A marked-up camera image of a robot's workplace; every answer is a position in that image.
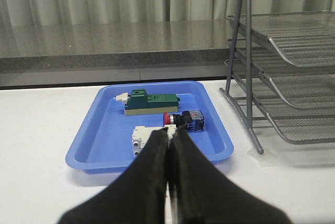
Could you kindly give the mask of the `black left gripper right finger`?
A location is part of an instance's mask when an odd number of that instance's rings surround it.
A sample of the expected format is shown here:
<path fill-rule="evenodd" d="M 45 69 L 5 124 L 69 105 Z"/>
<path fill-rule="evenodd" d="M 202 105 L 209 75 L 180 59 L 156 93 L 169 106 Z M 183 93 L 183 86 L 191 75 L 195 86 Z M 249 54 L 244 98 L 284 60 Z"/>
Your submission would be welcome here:
<path fill-rule="evenodd" d="M 291 223 L 282 210 L 227 179 L 185 129 L 177 129 L 169 155 L 173 223 Z"/>

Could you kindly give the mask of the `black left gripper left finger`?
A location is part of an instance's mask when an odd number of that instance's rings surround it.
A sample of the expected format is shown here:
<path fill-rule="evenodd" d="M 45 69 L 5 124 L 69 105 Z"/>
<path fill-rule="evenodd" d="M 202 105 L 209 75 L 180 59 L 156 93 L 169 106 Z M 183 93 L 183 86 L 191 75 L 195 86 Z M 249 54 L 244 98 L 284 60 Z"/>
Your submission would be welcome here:
<path fill-rule="evenodd" d="M 103 191 L 64 213 L 59 223 L 164 223 L 168 131 L 151 132 L 131 165 Z"/>

